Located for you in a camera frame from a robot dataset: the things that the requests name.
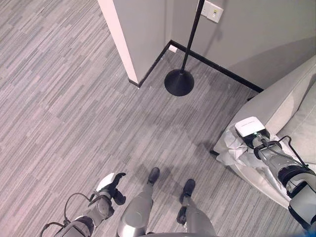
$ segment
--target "black lamp base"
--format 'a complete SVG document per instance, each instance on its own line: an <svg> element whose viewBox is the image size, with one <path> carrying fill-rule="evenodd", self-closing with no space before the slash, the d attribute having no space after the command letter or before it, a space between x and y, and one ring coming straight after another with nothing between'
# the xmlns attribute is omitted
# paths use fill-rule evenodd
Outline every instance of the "black lamp base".
<svg viewBox="0 0 316 237"><path fill-rule="evenodd" d="M164 79L164 86L170 94L184 96L193 89L194 79L188 71L182 73L181 69L175 69L167 74Z"/></svg>

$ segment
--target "wire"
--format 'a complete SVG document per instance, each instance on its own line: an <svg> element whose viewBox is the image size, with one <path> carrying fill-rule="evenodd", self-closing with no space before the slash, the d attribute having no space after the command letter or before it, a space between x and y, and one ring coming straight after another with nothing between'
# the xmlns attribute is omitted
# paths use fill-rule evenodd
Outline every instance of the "wire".
<svg viewBox="0 0 316 237"><path fill-rule="evenodd" d="M86 195L82 194L82 193L74 193L74 194L71 194L70 197L67 199L67 202L65 204L65 208L64 208L64 225L68 225L70 223L70 221L67 219L67 216L66 216L66 209L67 209L67 205L68 205L68 202L69 200L75 196L75 195L80 195L80 196L83 196L85 199L87 199L88 201L91 201L94 197L94 195L91 195L90 198L88 198Z"/></svg>
<svg viewBox="0 0 316 237"><path fill-rule="evenodd" d="M42 231L41 231L41 232L40 232L40 234L39 234L39 237L42 237L42 236L43 236L44 231L45 231L45 230L46 230L49 226L51 226L51 225L60 226L60 227L62 227L62 228L64 228L64 227L65 227L64 225L62 225L62 224L60 224L60 223L58 223L58 222L50 222L50 223L48 223L48 224L44 225L44 227L43 227Z"/></svg>
<svg viewBox="0 0 316 237"><path fill-rule="evenodd" d="M309 169L309 168L308 168L308 164L305 164L305 163L304 163L304 161L302 160L302 158L297 154L297 152L295 151L295 149L292 147L292 145L291 145L292 138L291 138L290 136L286 135L286 136L282 137L279 141L283 140L283 139L286 138L286 137L288 138L288 146L291 148L292 152L293 152L293 153L296 155L296 157L300 160L300 162L302 163L302 165L303 165L305 168Z"/></svg>
<svg viewBox="0 0 316 237"><path fill-rule="evenodd" d="M265 139L261 139L261 142L262 142L262 144L263 144L267 149L269 149L269 150L272 151L273 153L275 153L275 154L277 154L277 155L279 155L279 156L282 156L282 157L286 157L286 158L292 160L293 162L297 163L299 166L304 166L303 164L299 163L297 160L293 159L293 157L288 156L288 155L285 155L285 154L282 154L282 153L279 153L279 152L277 152L277 151L271 149L271 148L269 147L269 144L267 143L267 141L266 141Z"/></svg>

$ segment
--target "robot leg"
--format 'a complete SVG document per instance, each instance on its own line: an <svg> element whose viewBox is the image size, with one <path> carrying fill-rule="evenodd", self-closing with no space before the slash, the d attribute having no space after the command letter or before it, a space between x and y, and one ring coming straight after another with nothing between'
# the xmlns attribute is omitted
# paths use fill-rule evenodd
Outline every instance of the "robot leg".
<svg viewBox="0 0 316 237"><path fill-rule="evenodd" d="M191 199L191 194L195 187L195 181L189 179L180 196L182 207L179 211L177 221L184 225L187 223L187 232L196 233L207 236L216 236L211 220L207 215L197 208L196 204Z"/></svg>
<svg viewBox="0 0 316 237"><path fill-rule="evenodd" d="M125 209L118 225L117 236L138 237L145 235L154 203L152 200L153 186L158 177L159 169L153 168L142 192L133 198Z"/></svg>

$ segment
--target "floor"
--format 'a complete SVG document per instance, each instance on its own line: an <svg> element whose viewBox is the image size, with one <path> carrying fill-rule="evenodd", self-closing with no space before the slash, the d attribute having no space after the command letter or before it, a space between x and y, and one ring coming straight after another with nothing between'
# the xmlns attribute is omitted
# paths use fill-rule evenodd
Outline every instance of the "floor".
<svg viewBox="0 0 316 237"><path fill-rule="evenodd" d="M129 202L154 166L161 176L148 231L184 231L175 218L188 178L219 236L301 229L208 152L251 89L190 57L195 87L174 97L163 79L183 53L171 51L136 88L96 0L0 0L0 52L2 237L38 236L45 223L62 222L67 197L90 194L110 172L127 173L119 189ZM69 218L86 205L74 198ZM114 209L95 237L115 235L124 206Z"/></svg>

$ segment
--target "gray wall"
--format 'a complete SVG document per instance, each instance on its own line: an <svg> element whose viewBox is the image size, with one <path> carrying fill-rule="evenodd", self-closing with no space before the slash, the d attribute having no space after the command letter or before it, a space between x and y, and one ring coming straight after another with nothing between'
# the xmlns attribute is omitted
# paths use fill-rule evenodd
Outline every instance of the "gray wall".
<svg viewBox="0 0 316 237"><path fill-rule="evenodd" d="M192 50L262 88L315 54L315 0L211 0L219 24L201 17ZM198 0L174 0L171 38L186 45Z"/></svg>
<svg viewBox="0 0 316 237"><path fill-rule="evenodd" d="M171 39L173 0L114 0L140 82Z"/></svg>

